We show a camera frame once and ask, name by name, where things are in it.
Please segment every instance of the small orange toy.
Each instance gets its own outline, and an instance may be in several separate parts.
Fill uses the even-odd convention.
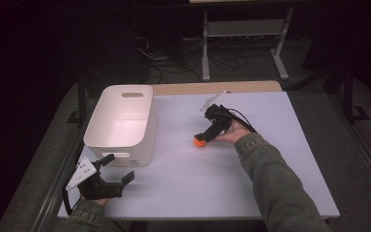
[[[205,140],[199,141],[198,139],[196,139],[194,137],[194,145],[196,147],[204,147],[204,146],[206,146],[206,144],[207,144],[207,142]]]

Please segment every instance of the dark background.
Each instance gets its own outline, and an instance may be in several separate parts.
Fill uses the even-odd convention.
[[[296,9],[288,39],[314,39],[308,69],[320,70],[347,54],[355,76],[371,89],[371,4],[324,2],[323,8]],[[167,22],[168,16],[173,20]],[[132,30],[134,17],[138,31]],[[0,1],[0,217],[60,101],[82,73],[89,76],[92,96],[109,84],[141,83],[145,70],[135,51],[136,33],[178,54],[182,36],[201,36],[201,21],[199,12],[89,17],[69,14],[56,1]]]

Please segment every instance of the cable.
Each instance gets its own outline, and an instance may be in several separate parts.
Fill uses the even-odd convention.
[[[218,61],[217,59],[215,59],[212,55],[207,55],[209,57],[209,59],[212,61],[212,63],[217,66],[219,69],[221,70],[224,70],[224,71],[237,71],[240,69],[240,67],[238,66],[232,66],[230,64],[227,64],[227,63],[224,63],[224,62],[221,62],[221,61]],[[230,67],[230,69],[226,69],[226,68],[223,68],[221,67],[220,65],[223,65],[223,66],[227,66],[227,67]]]
[[[237,113],[239,113],[246,120],[246,122],[251,126],[251,124],[249,123],[249,121],[245,118],[245,116],[243,116],[242,113],[240,113],[240,111],[238,111],[237,109],[232,109],[232,108],[229,108],[228,110],[236,111]]]
[[[148,59],[152,61],[167,61],[167,60],[172,60],[176,59],[176,57],[169,56],[169,55],[164,55],[164,56],[159,56],[156,57],[153,52],[149,51],[150,48],[150,42],[144,38],[144,37],[136,37],[137,40],[143,40],[146,42],[146,47],[145,48],[140,48],[137,47],[136,49],[140,51],[142,54],[144,54]],[[188,53],[192,52],[193,50],[201,47],[203,45],[203,40],[201,38],[192,38],[192,39],[184,39],[184,41],[197,41],[197,44],[193,45],[189,49],[183,51],[183,55],[187,55]]]
[[[81,199],[82,199],[82,195],[80,195],[79,199],[76,201],[76,203],[74,203],[73,207],[71,207],[72,210],[74,210],[74,208],[76,208],[77,203],[79,203],[79,201]]]
[[[242,69],[242,68],[245,68],[246,65],[247,65],[247,61],[245,58],[242,58],[242,57],[239,57],[239,56],[234,56],[234,57],[229,57],[227,56],[227,53],[225,52],[222,52],[222,53],[219,53],[218,54],[224,61],[227,61],[227,62],[234,62],[239,69]],[[241,65],[240,62],[238,61],[239,58],[242,58],[243,60],[243,64]]]
[[[226,60],[226,61],[228,61],[228,60],[237,60],[238,58],[241,58],[242,57],[242,55],[243,55],[243,51],[240,51],[240,52],[232,52],[232,51],[228,51],[228,50],[225,50],[224,48],[222,48],[222,47],[218,47],[220,50],[222,50],[222,52],[224,52],[224,54],[222,55],[223,57],[225,56],[225,52],[226,53],[230,53],[231,55],[232,55],[232,57],[231,58],[223,58],[224,60]],[[232,50],[235,50],[236,48],[235,47],[233,47],[232,45],[231,45],[231,42],[230,42],[230,40],[228,40],[228,48],[230,48],[230,49],[232,49]]]
[[[78,167],[79,164],[77,164],[76,168],[74,169],[74,171],[69,174],[68,178],[66,178],[65,180],[65,183],[63,184],[63,187],[62,187],[62,198],[63,198],[63,203],[65,205],[65,210],[66,210],[66,213],[68,213],[68,215],[71,214],[72,212],[72,208],[71,208],[71,203],[69,201],[69,193],[68,191],[66,190],[66,186],[68,185],[69,181],[71,180],[71,177],[72,175],[74,174],[74,172],[77,170],[77,167]]]
[[[231,119],[234,119],[236,120],[237,122],[241,123],[244,127],[246,127],[250,132],[257,132],[252,126],[251,124],[249,124],[248,121],[244,121],[243,119],[237,117],[236,115],[232,114],[225,114],[225,113],[216,113],[215,115],[222,115],[222,116],[226,116],[228,118],[231,118]]]
[[[233,46],[231,46],[231,42],[230,41],[228,42],[228,46],[229,46],[229,48],[231,48],[233,50],[235,49]],[[245,59],[245,57],[243,57],[243,51],[236,52],[236,54],[234,54],[234,52],[231,52],[231,51],[226,51],[226,52],[227,53],[230,53],[232,55],[232,57],[230,57],[230,58],[223,58],[224,60],[227,60],[227,59],[228,60],[233,60],[236,63],[238,63],[238,59],[241,58],[243,60],[243,64],[240,66],[240,63],[238,63],[239,66],[240,66],[240,68],[245,68],[248,65],[247,60]]]
[[[195,74],[195,76],[197,77],[198,79],[198,82],[201,82],[201,76],[198,72],[195,71],[195,68],[198,66],[198,64],[200,63],[200,60],[201,60],[201,55],[198,56],[198,59],[197,61],[194,63],[194,65],[189,68],[189,67],[186,67],[186,66],[183,66],[183,65],[178,65],[178,64],[170,64],[170,65],[152,65],[151,67],[153,67],[154,69],[160,71],[160,72],[166,72],[166,73],[173,73],[173,74],[180,74],[180,73],[188,73],[188,72],[192,72]],[[173,72],[173,71],[169,71],[167,69],[162,69],[162,68],[175,68],[175,69],[184,69],[183,71],[176,71],[176,72]]]
[[[159,72],[159,76],[152,76],[152,75],[149,75],[149,77],[151,77],[151,78],[153,78],[153,77],[158,77],[158,82],[156,83],[156,84],[159,84],[160,82],[161,82],[161,80],[165,80],[165,82],[168,84],[168,80],[167,80],[167,78],[164,78],[164,77],[162,77],[162,72],[161,72],[161,70],[159,69],[159,68],[157,68],[157,67],[155,67],[155,66],[150,66],[151,68],[153,68],[153,69],[155,69],[155,70],[157,70],[158,72]]]
[[[162,76],[152,76],[152,75],[150,75],[150,78],[151,78],[151,81],[150,81],[151,83],[150,84],[161,84],[161,80],[164,80],[164,82],[166,84],[168,84],[167,78],[164,78]],[[153,78],[158,78],[158,81],[156,83],[153,83]]]

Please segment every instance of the wire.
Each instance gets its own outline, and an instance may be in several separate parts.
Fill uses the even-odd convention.
[[[180,69],[185,69],[185,71],[179,71],[179,72],[171,72],[171,71],[168,71],[168,70],[165,70],[165,69],[162,69],[160,67],[167,67],[167,68],[180,68]],[[159,69],[160,71],[163,71],[163,72],[166,72],[166,73],[173,73],[173,74],[176,74],[176,73],[187,73],[187,72],[192,72],[194,73],[196,76],[197,76],[197,79],[198,79],[198,82],[201,82],[201,77],[200,77],[200,74],[198,74],[198,72],[196,72],[195,70],[191,69],[191,68],[188,68],[186,66],[155,66],[154,67],[155,69]]]
[[[167,80],[167,78],[164,78],[164,77],[162,77],[162,71],[159,69],[159,68],[157,68],[157,67],[155,67],[155,66],[150,66],[151,68],[153,68],[153,69],[155,69],[155,70],[157,70],[158,71],[158,73],[159,73],[159,76],[153,76],[153,75],[149,75],[149,77],[151,77],[151,78],[153,78],[153,77],[158,77],[158,82],[156,83],[156,84],[159,84],[160,82],[161,82],[161,80],[165,80],[165,82],[168,84],[168,80]]]
[[[150,81],[151,83],[150,84],[161,84],[161,80],[164,80],[164,82],[166,84],[168,84],[168,79],[167,78],[164,78],[162,76],[152,76],[152,75],[150,75],[150,78],[151,78],[151,81]],[[158,78],[158,82],[153,83],[153,78]]]
[[[228,40],[227,47],[223,47],[220,45],[212,46],[211,50],[217,51],[218,58],[215,58],[212,55],[209,55],[210,61],[217,66],[219,69],[224,71],[237,71],[239,69],[246,68],[248,66],[248,61],[246,58],[249,57],[256,57],[269,52],[267,49],[264,51],[260,51],[258,53],[252,55],[245,55],[246,51],[230,51],[236,50],[237,47],[231,44],[231,41],[236,40]]]
[[[66,190],[66,187],[68,185],[68,182],[71,180],[71,177],[72,175],[74,174],[74,172],[77,170],[77,167],[78,167],[79,164],[77,164],[76,168],[74,169],[73,172],[71,172],[71,174],[69,174],[68,178],[66,178],[65,180],[65,183],[63,184],[63,187],[62,187],[62,198],[63,198],[63,203],[65,205],[65,210],[66,212],[68,213],[68,215],[71,214],[72,212],[72,208],[71,208],[71,203],[69,201],[69,193],[68,191]]]
[[[82,195],[80,195],[79,199],[76,201],[76,203],[74,203],[73,207],[71,207],[72,210],[74,210],[74,208],[76,208],[77,203],[79,203],[79,201],[81,199],[82,199]]]
[[[249,131],[251,132],[257,132],[252,126],[251,124],[249,124],[249,122],[246,120],[246,118],[244,117],[244,120],[242,120],[241,118],[237,117],[236,115],[233,115],[233,114],[225,114],[225,113],[216,113],[215,115],[222,115],[222,116],[226,116],[228,118],[231,118],[231,119],[234,119],[236,120],[237,122],[241,123],[244,127],[246,127]]]
[[[228,110],[232,110],[232,111],[236,111],[238,114],[240,114],[245,120],[246,122],[251,126],[251,124],[249,123],[249,121],[245,118],[245,116],[243,116],[243,114],[240,113],[240,111],[238,111],[237,109],[232,109],[232,108],[229,108]]]
[[[140,51],[142,54],[144,54],[148,59],[151,61],[167,61],[176,59],[174,56],[164,55],[164,56],[155,56],[155,54],[150,49],[150,42],[144,37],[136,37],[137,40],[142,40],[146,42],[145,48],[137,47],[136,49]],[[196,44],[194,44],[192,47],[188,48],[187,50],[183,51],[183,55],[187,55],[188,53],[196,50],[197,48],[201,47],[203,45],[203,40],[201,38],[191,38],[191,39],[183,39],[183,41],[197,41]]]

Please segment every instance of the white table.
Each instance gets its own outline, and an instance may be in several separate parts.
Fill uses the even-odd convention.
[[[123,197],[109,202],[107,217],[127,220],[261,218],[252,183],[234,147],[219,142],[211,142],[204,148],[193,145],[193,135],[210,125],[199,109],[212,95],[154,96],[158,118],[150,164],[101,169],[101,176],[107,182],[120,181],[131,170],[135,173]],[[223,96],[220,103],[238,109],[280,150],[302,180],[322,218],[339,216],[285,92],[232,93]],[[97,159],[87,147],[81,157]],[[78,195],[77,188],[71,190],[71,204]],[[62,206],[58,217],[67,216]]]

